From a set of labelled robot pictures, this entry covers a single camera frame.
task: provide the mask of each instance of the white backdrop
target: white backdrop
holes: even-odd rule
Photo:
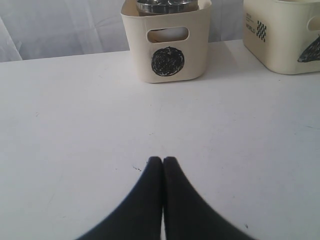
[[[0,0],[0,62],[128,50],[124,0]],[[242,37],[243,0],[212,0],[209,41]]]

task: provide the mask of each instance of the storage bin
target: storage bin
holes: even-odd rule
[[[320,71],[320,0],[244,0],[244,45],[271,71]]]
[[[191,80],[207,67],[211,1],[196,11],[139,16],[136,0],[126,0],[121,15],[140,79],[148,83]]]

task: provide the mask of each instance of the table surface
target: table surface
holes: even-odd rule
[[[141,82],[128,51],[1,63],[0,239],[77,238],[150,156],[176,156],[257,239],[320,239],[320,74],[270,72],[241,40],[208,59],[164,84]]]

